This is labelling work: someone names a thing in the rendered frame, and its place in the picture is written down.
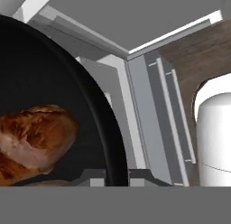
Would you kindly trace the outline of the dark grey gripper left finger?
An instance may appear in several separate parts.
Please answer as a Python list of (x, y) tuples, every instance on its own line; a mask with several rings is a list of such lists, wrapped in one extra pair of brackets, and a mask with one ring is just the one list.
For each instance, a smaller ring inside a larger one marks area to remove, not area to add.
[(106, 172), (102, 169), (86, 169), (70, 186), (104, 187)]

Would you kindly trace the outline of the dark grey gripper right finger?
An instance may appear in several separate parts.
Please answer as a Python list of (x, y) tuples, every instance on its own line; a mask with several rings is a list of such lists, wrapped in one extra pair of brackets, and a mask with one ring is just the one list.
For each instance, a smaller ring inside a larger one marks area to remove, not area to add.
[(130, 169), (129, 179), (131, 187), (171, 187), (167, 182), (155, 178), (149, 169)]

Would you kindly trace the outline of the black round plate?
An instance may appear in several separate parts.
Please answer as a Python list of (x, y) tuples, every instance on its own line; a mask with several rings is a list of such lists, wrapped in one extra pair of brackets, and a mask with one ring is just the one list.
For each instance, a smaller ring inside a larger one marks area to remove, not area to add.
[(0, 116), (46, 104), (73, 115), (79, 122), (79, 136), (49, 174), (20, 184), (71, 182), (90, 170), (104, 173), (107, 186), (126, 186), (123, 137), (98, 84), (52, 39), (26, 23), (0, 15)]

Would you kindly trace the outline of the white rounded cylinder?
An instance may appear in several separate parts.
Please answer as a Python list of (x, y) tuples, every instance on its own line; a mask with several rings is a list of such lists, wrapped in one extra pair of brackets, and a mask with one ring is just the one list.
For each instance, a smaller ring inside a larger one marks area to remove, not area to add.
[(193, 108), (199, 185), (231, 187), (231, 73), (204, 80)]

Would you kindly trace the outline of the pale grey cupboard run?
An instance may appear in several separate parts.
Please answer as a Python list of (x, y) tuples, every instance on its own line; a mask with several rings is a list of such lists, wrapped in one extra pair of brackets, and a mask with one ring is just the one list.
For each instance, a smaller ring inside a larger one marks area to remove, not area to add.
[(145, 169), (147, 163), (126, 73), (127, 53), (49, 5), (37, 13), (29, 25), (67, 50), (94, 78), (115, 113), (125, 143), (128, 167)]

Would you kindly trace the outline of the brown chicken drumstick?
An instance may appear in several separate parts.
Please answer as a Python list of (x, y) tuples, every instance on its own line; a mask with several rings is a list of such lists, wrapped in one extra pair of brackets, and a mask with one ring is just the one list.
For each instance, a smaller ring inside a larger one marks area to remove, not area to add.
[(0, 116), (0, 186), (50, 173), (78, 134), (76, 118), (56, 105)]

